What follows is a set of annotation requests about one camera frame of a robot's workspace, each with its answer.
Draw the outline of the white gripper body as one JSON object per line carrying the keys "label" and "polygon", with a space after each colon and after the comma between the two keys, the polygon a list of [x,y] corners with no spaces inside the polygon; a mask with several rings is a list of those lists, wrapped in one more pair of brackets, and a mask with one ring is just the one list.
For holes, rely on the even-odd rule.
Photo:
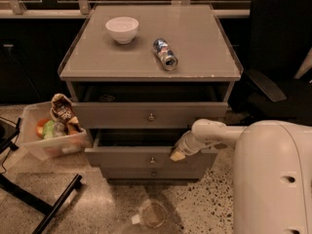
{"label": "white gripper body", "polygon": [[204,142],[198,140],[191,131],[186,132],[175,144],[175,151],[185,156],[191,156],[204,147]]}

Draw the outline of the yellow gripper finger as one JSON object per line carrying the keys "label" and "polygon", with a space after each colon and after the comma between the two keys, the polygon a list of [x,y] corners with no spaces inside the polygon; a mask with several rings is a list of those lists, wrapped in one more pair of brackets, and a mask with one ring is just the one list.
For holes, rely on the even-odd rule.
{"label": "yellow gripper finger", "polygon": [[170,159],[175,162],[183,160],[184,158],[185,158],[185,155],[178,148],[175,149],[170,156]]}

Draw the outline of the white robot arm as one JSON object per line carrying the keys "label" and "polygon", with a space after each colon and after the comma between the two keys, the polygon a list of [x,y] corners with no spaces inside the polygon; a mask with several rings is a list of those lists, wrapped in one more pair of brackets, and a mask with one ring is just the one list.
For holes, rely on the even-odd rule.
{"label": "white robot arm", "polygon": [[200,119],[171,159],[228,140],[235,143],[234,234],[312,234],[312,129],[277,120],[229,127]]}

